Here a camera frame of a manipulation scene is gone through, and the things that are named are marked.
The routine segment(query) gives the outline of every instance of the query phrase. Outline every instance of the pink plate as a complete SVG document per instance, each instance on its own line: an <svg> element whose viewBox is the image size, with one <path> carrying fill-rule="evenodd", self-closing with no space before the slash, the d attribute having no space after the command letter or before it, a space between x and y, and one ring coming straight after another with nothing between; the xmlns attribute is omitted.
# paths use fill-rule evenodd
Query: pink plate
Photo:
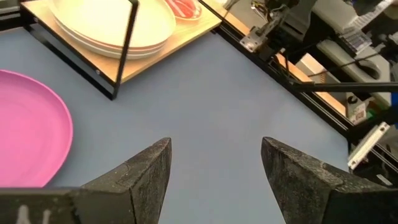
<svg viewBox="0 0 398 224"><path fill-rule="evenodd" d="M0 187L44 187L61 168L73 125L49 87L0 70Z"/></svg>

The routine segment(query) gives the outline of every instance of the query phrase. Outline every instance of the tabletop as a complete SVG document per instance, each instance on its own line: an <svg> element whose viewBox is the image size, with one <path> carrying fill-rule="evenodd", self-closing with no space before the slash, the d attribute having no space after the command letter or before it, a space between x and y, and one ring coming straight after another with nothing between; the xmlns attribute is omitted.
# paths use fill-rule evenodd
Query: tabletop
<svg viewBox="0 0 398 224"><path fill-rule="evenodd" d="M0 68L65 101L75 135L47 187L79 186L172 138L162 224L284 223L261 162L263 136L346 170L346 140L233 46L207 34L109 101L24 29L0 33Z"/></svg>

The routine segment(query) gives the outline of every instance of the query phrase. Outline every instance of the stack of white plates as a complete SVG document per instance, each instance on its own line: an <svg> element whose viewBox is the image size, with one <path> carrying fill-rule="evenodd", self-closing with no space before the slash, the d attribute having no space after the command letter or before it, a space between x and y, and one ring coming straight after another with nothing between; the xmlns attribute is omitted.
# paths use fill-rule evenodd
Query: stack of white plates
<svg viewBox="0 0 398 224"><path fill-rule="evenodd" d="M63 31L84 48L120 58L131 11L128 0L49 0ZM164 0L140 1L127 59L161 51L175 29L173 11Z"/></svg>

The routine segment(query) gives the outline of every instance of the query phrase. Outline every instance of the red item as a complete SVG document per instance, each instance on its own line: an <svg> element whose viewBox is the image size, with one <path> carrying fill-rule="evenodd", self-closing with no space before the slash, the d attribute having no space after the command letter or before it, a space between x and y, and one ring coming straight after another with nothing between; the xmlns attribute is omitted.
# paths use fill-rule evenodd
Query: red item
<svg viewBox="0 0 398 224"><path fill-rule="evenodd" d="M201 15L201 7L196 0L166 0L175 17L181 19L197 19Z"/></svg>

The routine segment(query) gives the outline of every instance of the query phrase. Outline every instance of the label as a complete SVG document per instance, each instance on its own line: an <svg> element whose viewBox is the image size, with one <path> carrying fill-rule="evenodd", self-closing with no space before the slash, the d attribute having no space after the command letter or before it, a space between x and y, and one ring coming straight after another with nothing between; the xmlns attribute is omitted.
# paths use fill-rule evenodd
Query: label
<svg viewBox="0 0 398 224"><path fill-rule="evenodd" d="M366 120L366 103L361 103L353 110L353 114L349 117L353 124L358 124Z"/></svg>

